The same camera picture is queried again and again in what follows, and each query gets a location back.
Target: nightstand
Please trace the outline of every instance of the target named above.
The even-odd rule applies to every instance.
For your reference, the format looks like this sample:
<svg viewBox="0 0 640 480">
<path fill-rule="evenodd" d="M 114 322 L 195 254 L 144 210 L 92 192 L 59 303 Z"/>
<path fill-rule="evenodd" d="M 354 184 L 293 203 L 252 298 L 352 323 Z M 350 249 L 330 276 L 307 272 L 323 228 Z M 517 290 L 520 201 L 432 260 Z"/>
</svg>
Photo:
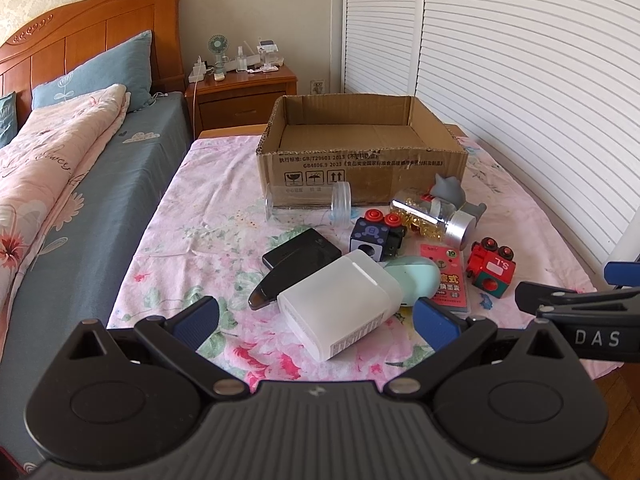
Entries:
<svg viewBox="0 0 640 480">
<path fill-rule="evenodd" d="M 196 89 L 194 135 L 203 130 L 231 128 L 269 121 L 276 99 L 297 93 L 298 78 L 286 66 L 277 72 L 228 72 L 222 81 L 206 76 L 191 83 L 184 93 L 193 117 L 193 91 Z"/>
</svg>

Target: cardboard box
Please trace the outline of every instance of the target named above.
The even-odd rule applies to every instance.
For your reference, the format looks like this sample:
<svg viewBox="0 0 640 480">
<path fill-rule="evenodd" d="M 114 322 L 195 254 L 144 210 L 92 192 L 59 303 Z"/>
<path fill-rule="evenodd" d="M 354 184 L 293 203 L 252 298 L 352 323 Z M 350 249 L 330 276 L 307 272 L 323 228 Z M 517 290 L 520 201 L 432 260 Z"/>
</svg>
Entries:
<svg viewBox="0 0 640 480">
<path fill-rule="evenodd" d="M 354 204 L 388 203 L 406 187 L 427 191 L 436 173 L 461 180 L 467 157 L 419 99 L 375 94 L 279 98 L 256 154 L 274 206 L 312 205 L 341 180 Z"/>
</svg>

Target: silver bottle cap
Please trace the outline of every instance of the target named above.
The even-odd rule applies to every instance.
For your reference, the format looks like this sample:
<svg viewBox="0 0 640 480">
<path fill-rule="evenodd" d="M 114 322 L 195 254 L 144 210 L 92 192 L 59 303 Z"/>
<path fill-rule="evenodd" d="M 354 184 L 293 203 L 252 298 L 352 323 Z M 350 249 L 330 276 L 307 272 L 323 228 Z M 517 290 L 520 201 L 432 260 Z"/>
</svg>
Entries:
<svg viewBox="0 0 640 480">
<path fill-rule="evenodd" d="M 444 234 L 444 243 L 454 249 L 464 249 L 466 242 L 473 236 L 476 230 L 476 217 L 465 213 L 464 211 L 456 211 L 453 213 L 451 220 L 447 222 L 447 228 Z"/>
</svg>

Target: bed sheet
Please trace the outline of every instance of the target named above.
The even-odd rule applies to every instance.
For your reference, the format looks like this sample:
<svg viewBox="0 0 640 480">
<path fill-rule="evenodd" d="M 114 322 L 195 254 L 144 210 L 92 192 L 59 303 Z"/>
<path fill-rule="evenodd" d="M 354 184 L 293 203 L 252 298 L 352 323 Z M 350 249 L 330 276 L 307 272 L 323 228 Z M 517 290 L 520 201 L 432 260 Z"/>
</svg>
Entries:
<svg viewBox="0 0 640 480">
<path fill-rule="evenodd" d="M 529 280 L 593 290 L 587 274 L 544 212 L 487 152 L 461 138 L 468 151 L 463 179 L 470 202 L 485 202 L 476 238 L 492 236 L 516 254 L 514 282 Z M 318 363 L 288 329 L 276 304 L 257 312 L 249 293 L 267 272 L 261 256 L 313 227 L 343 253 L 351 228 L 334 230 L 327 211 L 303 212 L 298 224 L 267 224 L 255 148 L 257 137 L 198 140 L 178 170 L 122 283 L 110 327 L 143 317 L 171 317 L 202 295 L 217 298 L 218 330 L 199 352 L 252 388 L 269 380 L 374 380 L 379 386 L 423 360 L 431 348 L 402 308 L 378 329 L 331 360 Z M 354 211 L 352 222 L 363 210 Z M 415 253 L 403 243 L 405 253 Z M 471 312 L 499 326 L 521 328 L 531 316 L 515 306 L 514 286 L 497 300 L 469 286 Z M 585 362 L 596 378 L 615 364 Z"/>
<path fill-rule="evenodd" d="M 129 113 L 78 185 L 15 298 L 0 362 L 0 446 L 39 462 L 26 401 L 81 319 L 106 323 L 120 283 L 192 135 L 179 92 Z"/>
</svg>

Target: pink floral blanket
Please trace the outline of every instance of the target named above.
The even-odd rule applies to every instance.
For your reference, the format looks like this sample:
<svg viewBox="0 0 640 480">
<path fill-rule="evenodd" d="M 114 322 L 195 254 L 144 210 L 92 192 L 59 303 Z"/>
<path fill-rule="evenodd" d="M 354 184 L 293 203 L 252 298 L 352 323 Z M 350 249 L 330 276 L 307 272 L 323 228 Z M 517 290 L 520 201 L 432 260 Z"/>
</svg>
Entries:
<svg viewBox="0 0 640 480">
<path fill-rule="evenodd" d="M 467 199 L 488 205 L 476 238 L 492 236 L 514 249 L 514 282 L 593 290 L 529 195 L 476 143 L 459 140 L 469 153 L 463 179 Z M 301 212 L 294 221 L 265 222 L 257 143 L 257 137 L 194 143 L 143 235 L 110 327 L 132 326 L 151 314 L 171 317 L 202 295 L 211 295 L 220 304 L 220 325 L 199 351 L 252 388 L 263 379 L 374 380 L 382 386 L 426 358 L 432 350 L 415 332 L 408 308 L 324 363 L 306 352 L 276 304 L 257 312 L 248 308 L 249 293 L 267 272 L 261 261 L 265 252 L 309 227 L 346 252 L 351 232 L 334 230 L 328 213 L 320 210 Z M 352 218 L 361 213 L 354 211 Z M 407 240 L 403 250 L 415 253 L 415 241 Z M 469 285 L 471 312 L 503 327 L 524 327 L 530 316 L 518 311 L 513 291 L 512 285 L 496 300 Z M 616 365 L 585 362 L 585 366 L 596 378 Z"/>
<path fill-rule="evenodd" d="M 38 108 L 0 150 L 0 358 L 24 273 L 128 105 L 126 88 L 113 85 Z"/>
</svg>

